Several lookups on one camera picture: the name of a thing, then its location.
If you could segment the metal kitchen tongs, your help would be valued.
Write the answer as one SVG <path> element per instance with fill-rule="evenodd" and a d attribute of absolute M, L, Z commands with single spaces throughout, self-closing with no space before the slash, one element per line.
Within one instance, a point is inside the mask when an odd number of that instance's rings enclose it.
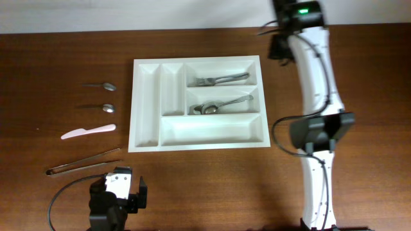
<path fill-rule="evenodd" d="M 68 173 L 73 173 L 76 171 L 81 171 L 81 170 L 85 170 L 85 169 L 90 169 L 93 167 L 100 167 L 100 166 L 105 166 L 108 164 L 113 164 L 116 162 L 121 162 L 121 160 L 110 160 L 110 161 L 104 161 L 104 162 L 99 162 L 99 163 L 93 163 L 93 164 L 89 164 L 89 165 L 84 165 L 84 163 L 86 162 L 90 162 L 92 160 L 95 160 L 97 158 L 100 157 L 104 157 L 108 154 L 120 151 L 121 148 L 114 148 L 113 150 L 109 150 L 109 151 L 105 151 L 103 153 L 99 153 L 97 155 L 91 156 L 91 157 L 87 157 L 87 158 L 83 158 L 71 163 L 67 163 L 67 164 L 62 164 L 60 166 L 56 166 L 56 167 L 52 167 L 49 168 L 45 171 L 45 175 L 46 176 L 60 176 L 60 175 L 65 175 Z"/>

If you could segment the pink plastic knife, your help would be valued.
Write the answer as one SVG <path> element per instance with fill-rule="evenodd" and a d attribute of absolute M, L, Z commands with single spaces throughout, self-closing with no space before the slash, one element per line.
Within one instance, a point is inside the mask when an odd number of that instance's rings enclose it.
<path fill-rule="evenodd" d="M 60 138 L 62 140 L 64 140 L 64 139 L 70 139 L 70 138 L 78 137 L 78 136 L 82 136 L 82 135 L 89 135 L 89 134 L 92 134 L 92 133 L 111 132 L 111 131 L 114 131 L 115 129 L 116 129 L 115 124 L 108 124 L 108 125 L 105 125 L 105 126 L 92 128 L 92 129 L 89 129 L 89 130 L 86 130 L 84 128 L 79 128 L 79 129 L 72 130 L 70 132 L 67 132 L 67 133 L 63 134 Z"/>

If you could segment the large metal spoon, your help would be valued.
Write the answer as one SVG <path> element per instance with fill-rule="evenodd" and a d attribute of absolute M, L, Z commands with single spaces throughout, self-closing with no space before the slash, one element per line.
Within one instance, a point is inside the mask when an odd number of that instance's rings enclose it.
<path fill-rule="evenodd" d="M 202 107 L 203 105 L 192 105 L 189 108 L 189 115 L 202 115 Z"/>
<path fill-rule="evenodd" d="M 200 109 L 200 113 L 202 115 L 204 114 L 216 114 L 217 111 L 224 106 L 227 105 L 231 105 L 231 104 L 235 104 L 235 103 L 242 103 L 244 101 L 249 101 L 249 100 L 253 100 L 254 97 L 252 95 L 246 95 L 246 96 L 242 96 L 239 97 L 237 99 L 231 100 L 231 101 L 226 101 L 226 102 L 210 102 L 210 103 L 206 103 L 204 105 L 202 105 L 201 109 Z"/>

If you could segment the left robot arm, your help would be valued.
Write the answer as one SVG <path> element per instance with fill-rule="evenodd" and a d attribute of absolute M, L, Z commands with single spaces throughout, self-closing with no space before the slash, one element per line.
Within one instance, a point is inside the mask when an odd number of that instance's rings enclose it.
<path fill-rule="evenodd" d="M 89 189 L 91 230 L 121 231 L 129 214 L 147 206 L 148 186 L 139 178 L 139 190 L 131 193 L 132 168 L 116 167 L 94 182 Z"/>

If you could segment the small metal teaspoon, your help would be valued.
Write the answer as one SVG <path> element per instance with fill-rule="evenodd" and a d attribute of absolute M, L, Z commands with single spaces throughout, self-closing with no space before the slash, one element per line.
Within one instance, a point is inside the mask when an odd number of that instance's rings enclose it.
<path fill-rule="evenodd" d="M 117 87 L 115 85 L 113 85 L 111 83 L 107 83 L 107 82 L 104 82 L 104 83 L 84 83 L 82 86 L 83 87 L 102 87 L 102 88 L 104 88 L 105 90 L 108 90 L 108 91 L 116 91 L 117 90 Z"/>
<path fill-rule="evenodd" d="M 102 109 L 106 113 L 113 114 L 116 111 L 114 105 L 111 104 L 102 104 L 102 105 L 80 105 L 78 108 L 99 108 Z"/>

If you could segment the white plastic cutlery tray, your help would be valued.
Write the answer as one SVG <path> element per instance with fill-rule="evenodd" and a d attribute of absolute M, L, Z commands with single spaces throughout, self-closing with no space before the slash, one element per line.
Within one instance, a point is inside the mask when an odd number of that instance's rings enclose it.
<path fill-rule="evenodd" d="M 196 78 L 250 73 L 246 80 L 187 87 Z M 189 115 L 192 105 L 253 100 Z M 128 151 L 185 151 L 270 146 L 258 55 L 135 59 Z"/>

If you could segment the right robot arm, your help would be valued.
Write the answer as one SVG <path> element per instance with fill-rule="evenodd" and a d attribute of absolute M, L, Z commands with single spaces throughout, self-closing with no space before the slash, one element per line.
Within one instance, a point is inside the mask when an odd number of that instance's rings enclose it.
<path fill-rule="evenodd" d="M 297 65 L 303 113 L 289 121 L 304 182 L 303 230 L 338 230 L 332 202 L 332 168 L 337 143 L 354 124 L 338 93 L 329 53 L 329 29 L 318 1 L 274 1 L 278 28 L 269 57 Z"/>

